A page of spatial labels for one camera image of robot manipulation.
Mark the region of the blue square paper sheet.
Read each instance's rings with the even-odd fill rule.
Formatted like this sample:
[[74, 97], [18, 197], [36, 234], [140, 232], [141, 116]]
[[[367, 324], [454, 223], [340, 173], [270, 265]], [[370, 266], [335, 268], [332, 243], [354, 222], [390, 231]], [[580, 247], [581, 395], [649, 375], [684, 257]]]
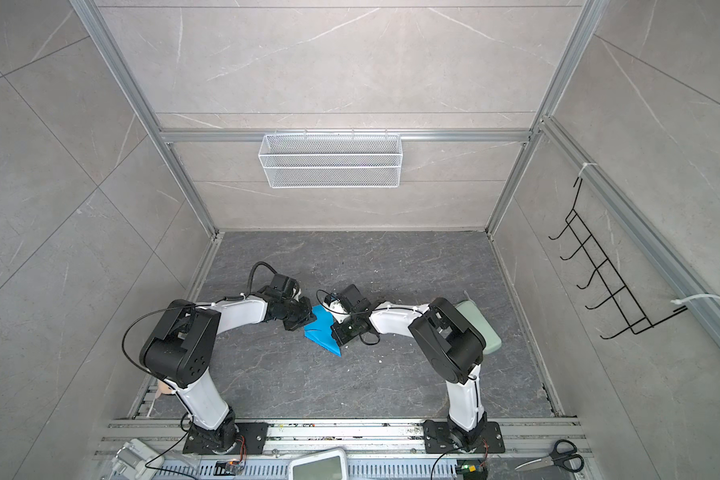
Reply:
[[336, 356], [341, 356], [340, 347], [332, 336], [333, 315], [321, 305], [314, 306], [312, 314], [315, 320], [303, 328], [305, 337]]

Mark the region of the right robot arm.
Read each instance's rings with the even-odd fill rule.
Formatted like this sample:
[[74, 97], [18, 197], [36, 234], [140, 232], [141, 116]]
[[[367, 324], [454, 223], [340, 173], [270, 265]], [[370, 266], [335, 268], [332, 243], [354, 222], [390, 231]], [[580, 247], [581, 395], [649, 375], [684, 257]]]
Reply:
[[475, 442], [487, 425], [481, 400], [484, 358], [502, 346], [476, 303], [453, 304], [438, 297], [428, 304], [371, 303], [351, 284], [318, 300], [333, 316], [331, 337], [342, 346], [365, 333], [410, 337], [446, 382], [450, 435], [459, 446]]

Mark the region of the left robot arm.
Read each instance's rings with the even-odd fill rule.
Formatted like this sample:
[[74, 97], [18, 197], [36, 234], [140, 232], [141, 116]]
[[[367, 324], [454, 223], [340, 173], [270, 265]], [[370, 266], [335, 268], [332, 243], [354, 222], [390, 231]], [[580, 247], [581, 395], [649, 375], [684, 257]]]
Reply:
[[189, 435], [216, 453], [230, 451], [238, 429], [229, 404], [222, 399], [210, 374], [216, 337], [224, 332], [272, 320], [288, 331], [316, 319], [311, 301], [298, 282], [277, 274], [254, 293], [198, 304], [172, 301], [145, 340], [139, 364], [171, 387], [187, 410]]

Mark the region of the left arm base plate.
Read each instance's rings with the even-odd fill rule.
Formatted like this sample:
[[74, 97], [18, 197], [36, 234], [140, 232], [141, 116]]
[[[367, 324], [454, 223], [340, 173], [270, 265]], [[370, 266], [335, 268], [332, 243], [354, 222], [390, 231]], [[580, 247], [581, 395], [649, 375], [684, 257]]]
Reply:
[[242, 447], [248, 455], [261, 455], [269, 424], [265, 422], [225, 423], [216, 430], [192, 425], [183, 446], [184, 454], [239, 455]]

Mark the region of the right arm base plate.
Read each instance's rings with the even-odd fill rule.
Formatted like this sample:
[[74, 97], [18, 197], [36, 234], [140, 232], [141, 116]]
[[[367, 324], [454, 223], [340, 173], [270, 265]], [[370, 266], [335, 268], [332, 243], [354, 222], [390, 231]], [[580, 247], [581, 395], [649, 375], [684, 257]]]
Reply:
[[503, 434], [497, 422], [482, 419], [470, 431], [461, 429], [451, 421], [425, 420], [421, 426], [428, 454], [442, 454], [451, 450], [488, 454], [506, 452]]

